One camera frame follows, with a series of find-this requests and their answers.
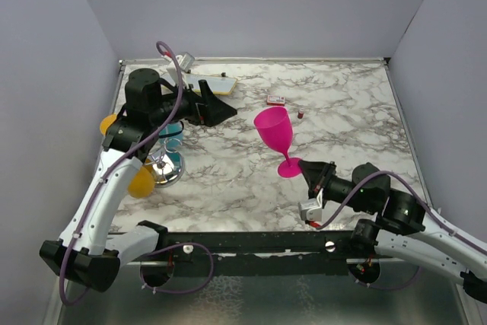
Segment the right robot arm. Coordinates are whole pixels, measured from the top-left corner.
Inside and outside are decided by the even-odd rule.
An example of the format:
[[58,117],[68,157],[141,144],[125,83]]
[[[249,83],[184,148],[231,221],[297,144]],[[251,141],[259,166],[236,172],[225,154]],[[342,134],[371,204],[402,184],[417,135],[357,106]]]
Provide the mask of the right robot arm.
[[336,176],[332,161],[290,157],[293,127],[284,107],[261,111],[253,124],[263,143],[285,157],[278,175],[302,175],[307,182],[308,199],[298,205],[306,225],[324,230],[346,207],[374,216],[357,221],[349,239],[354,255],[375,253],[436,270],[460,284],[471,298],[486,301],[485,242],[442,217],[402,177],[366,163],[344,180]]

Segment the pink plastic wine glass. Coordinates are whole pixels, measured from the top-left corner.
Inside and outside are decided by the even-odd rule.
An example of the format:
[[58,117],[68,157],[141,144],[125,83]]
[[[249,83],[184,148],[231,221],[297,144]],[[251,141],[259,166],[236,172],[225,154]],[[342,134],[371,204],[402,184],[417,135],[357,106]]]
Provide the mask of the pink plastic wine glass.
[[293,140],[293,127],[284,107],[270,107],[261,111],[253,121],[263,143],[273,151],[284,156],[277,168],[278,175],[293,178],[301,174],[298,165],[300,158],[291,158],[289,148]]

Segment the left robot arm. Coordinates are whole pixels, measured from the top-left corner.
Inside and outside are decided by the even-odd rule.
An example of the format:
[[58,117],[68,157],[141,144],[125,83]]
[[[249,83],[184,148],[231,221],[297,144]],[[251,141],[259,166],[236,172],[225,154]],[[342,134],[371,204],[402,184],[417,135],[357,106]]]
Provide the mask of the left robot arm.
[[213,127],[237,115],[205,80],[199,81],[199,92],[171,87],[163,94],[161,88],[167,84],[154,69],[137,69],[129,75],[126,102],[106,131],[94,178],[77,212],[58,239],[44,241],[40,248],[40,257],[61,282],[105,292],[127,263],[145,255],[152,260],[166,255],[166,228],[148,221],[108,238],[129,184],[167,124],[184,119]]

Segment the blue plastic wine glass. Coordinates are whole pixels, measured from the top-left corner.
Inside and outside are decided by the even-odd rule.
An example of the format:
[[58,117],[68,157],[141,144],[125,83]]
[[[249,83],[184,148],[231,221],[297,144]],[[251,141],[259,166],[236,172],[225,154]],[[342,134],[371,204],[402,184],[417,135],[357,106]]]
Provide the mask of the blue plastic wine glass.
[[182,120],[167,124],[159,132],[159,143],[167,151],[176,151],[183,141],[184,123]]

